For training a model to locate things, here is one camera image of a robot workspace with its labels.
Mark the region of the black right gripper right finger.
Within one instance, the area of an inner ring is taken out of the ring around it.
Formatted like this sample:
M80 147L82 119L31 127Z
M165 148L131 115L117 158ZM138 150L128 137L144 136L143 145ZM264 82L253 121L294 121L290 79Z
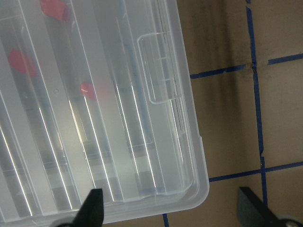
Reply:
M242 227L301 227L303 225L294 218L276 216L249 187L238 189L237 219Z

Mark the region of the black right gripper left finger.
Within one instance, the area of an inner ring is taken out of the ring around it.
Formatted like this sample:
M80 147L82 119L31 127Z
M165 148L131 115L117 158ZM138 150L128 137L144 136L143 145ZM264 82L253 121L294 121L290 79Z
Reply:
M104 221L103 190L92 189L75 217L53 222L54 227L101 227Z

